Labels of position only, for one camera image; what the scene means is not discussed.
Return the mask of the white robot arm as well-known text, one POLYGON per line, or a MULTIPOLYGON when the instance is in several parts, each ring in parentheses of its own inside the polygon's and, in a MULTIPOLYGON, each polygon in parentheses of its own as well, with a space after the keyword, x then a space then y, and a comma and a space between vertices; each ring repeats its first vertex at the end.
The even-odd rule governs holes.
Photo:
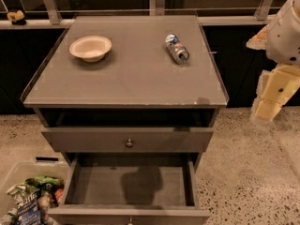
POLYGON ((251 108, 254 123, 268 124, 300 88, 300 0, 287 0, 246 46, 265 50, 266 57, 277 63, 262 72, 251 108))

